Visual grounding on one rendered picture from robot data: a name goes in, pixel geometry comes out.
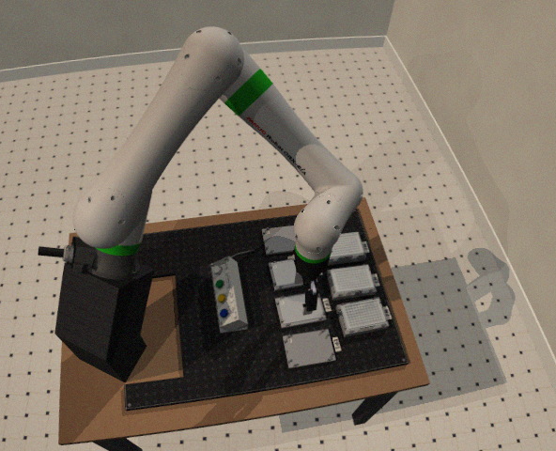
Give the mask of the white operator panel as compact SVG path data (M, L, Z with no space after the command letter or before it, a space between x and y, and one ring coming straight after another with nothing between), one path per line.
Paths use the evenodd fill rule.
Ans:
M210 264L220 334L248 329L238 262L233 257L254 251L222 257Z

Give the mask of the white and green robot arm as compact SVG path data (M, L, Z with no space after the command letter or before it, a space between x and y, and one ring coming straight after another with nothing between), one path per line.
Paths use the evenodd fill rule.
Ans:
M296 217L295 249L287 259L302 272L322 272L363 199L362 183L310 132L237 38L215 26L186 39L126 142L77 202L72 221L79 237L64 249L39 246L38 256L62 257L73 272L112 280L135 277L152 190L219 98L276 148L315 192Z

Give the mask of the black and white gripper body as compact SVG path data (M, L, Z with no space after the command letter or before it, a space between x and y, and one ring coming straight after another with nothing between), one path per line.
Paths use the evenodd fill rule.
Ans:
M302 272L300 269L297 268L297 266L296 266L296 270L301 276L306 278L306 284L308 284L308 285L311 285L311 281L313 281L313 280L314 280L314 283L316 283L316 278L319 275L321 275L321 272L314 273L314 274Z

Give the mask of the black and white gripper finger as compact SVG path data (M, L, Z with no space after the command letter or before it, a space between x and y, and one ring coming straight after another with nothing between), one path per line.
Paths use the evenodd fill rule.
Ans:
M303 283L302 276L299 275L299 273L297 272L297 270L296 270L296 276L295 276L295 282L294 282L294 283L295 283L295 285L296 285L296 284L301 284L301 283Z
M311 281L311 285L306 284L306 278L303 277L303 286L305 288L305 303L302 304L303 310L302 315L312 314L313 311L317 310L317 296L319 289L316 288L317 282Z

